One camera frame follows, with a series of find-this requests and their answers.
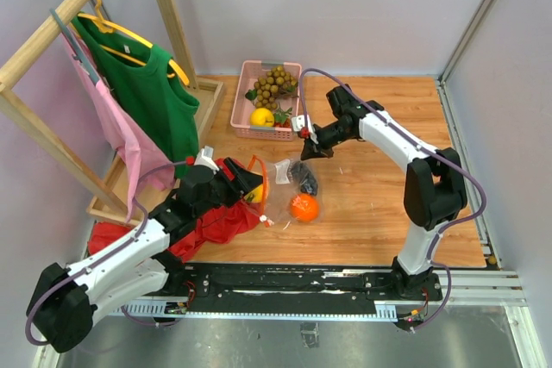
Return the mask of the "clear zip bag orange seal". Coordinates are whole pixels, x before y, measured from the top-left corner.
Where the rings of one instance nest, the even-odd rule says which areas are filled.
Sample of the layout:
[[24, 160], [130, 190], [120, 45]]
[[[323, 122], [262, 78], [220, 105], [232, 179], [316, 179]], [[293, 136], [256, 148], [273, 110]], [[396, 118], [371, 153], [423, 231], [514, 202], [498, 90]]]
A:
[[[290, 215], [290, 201], [294, 196], [301, 193], [297, 185], [294, 184], [288, 176], [289, 167], [295, 161], [301, 160], [291, 158], [269, 163], [254, 155], [249, 161], [248, 170], [261, 175], [264, 179], [263, 201], [261, 203], [247, 203], [245, 200], [244, 201], [249, 209], [253, 210], [259, 216], [260, 222], [266, 227], [271, 227], [281, 222], [283, 222], [285, 226], [293, 222], [311, 223], [297, 221]], [[315, 196], [320, 207], [320, 213], [315, 221], [320, 218], [322, 213], [322, 203], [318, 200], [319, 192], [320, 186], [318, 194]]]

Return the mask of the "orange fake orange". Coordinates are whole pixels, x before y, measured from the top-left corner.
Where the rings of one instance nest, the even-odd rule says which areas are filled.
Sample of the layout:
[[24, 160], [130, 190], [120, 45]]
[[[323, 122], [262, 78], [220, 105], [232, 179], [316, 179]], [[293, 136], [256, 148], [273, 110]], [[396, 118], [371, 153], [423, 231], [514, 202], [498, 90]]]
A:
[[289, 205], [290, 215], [297, 221], [315, 221], [320, 213], [317, 199], [309, 194], [300, 193], [294, 196]]

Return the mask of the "yellow fake lemon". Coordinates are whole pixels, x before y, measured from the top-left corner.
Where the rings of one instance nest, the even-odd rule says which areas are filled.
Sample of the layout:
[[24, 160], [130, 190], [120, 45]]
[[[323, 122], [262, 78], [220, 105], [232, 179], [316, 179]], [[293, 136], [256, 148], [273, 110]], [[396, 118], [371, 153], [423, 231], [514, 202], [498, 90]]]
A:
[[250, 117], [249, 123], [252, 127], [272, 128], [275, 123], [274, 114], [270, 109], [255, 109]]

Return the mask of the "brown longan fruit bunch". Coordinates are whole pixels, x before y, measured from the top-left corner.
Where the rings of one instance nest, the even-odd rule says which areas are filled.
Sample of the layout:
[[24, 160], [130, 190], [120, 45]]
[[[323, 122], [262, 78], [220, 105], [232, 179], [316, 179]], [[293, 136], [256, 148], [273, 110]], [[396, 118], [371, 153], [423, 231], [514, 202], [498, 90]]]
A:
[[253, 87], [245, 93], [245, 98], [255, 108], [267, 108], [275, 111], [286, 100], [298, 97], [298, 80], [285, 69], [277, 65], [256, 78]]

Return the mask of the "small yellow fake fruit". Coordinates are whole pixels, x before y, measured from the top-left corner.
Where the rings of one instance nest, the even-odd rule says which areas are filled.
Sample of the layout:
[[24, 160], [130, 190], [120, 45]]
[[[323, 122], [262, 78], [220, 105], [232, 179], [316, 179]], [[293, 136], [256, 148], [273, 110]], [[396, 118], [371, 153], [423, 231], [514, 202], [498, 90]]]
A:
[[263, 201], [263, 190], [263, 184], [257, 186], [244, 197], [244, 200], [247, 203], [261, 203]]

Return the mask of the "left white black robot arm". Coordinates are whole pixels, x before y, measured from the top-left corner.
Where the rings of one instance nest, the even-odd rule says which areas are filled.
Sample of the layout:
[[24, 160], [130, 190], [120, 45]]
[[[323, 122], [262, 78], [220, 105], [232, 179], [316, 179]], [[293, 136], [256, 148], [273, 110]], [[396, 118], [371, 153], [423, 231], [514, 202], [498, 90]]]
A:
[[217, 165], [204, 148], [188, 165], [179, 186], [146, 211], [135, 228], [91, 256], [45, 268], [26, 311], [29, 343], [72, 350], [107, 315], [146, 294], [172, 296], [185, 284], [170, 247], [195, 230], [208, 212], [231, 208], [267, 181], [232, 158]]

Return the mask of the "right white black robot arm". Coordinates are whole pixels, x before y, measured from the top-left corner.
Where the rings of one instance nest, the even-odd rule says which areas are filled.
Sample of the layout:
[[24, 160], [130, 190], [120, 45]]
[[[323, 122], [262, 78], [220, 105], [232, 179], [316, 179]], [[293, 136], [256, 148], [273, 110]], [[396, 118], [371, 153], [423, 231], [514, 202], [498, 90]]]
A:
[[292, 119], [304, 141], [303, 160], [331, 158], [347, 140], [375, 145], [405, 175], [403, 205], [409, 219], [405, 243], [393, 259], [390, 288], [402, 299], [430, 283], [433, 258], [444, 230], [467, 206], [467, 191], [458, 152], [439, 149], [399, 126], [375, 101], [363, 101], [338, 86], [326, 95], [335, 121], [320, 127], [307, 114]]

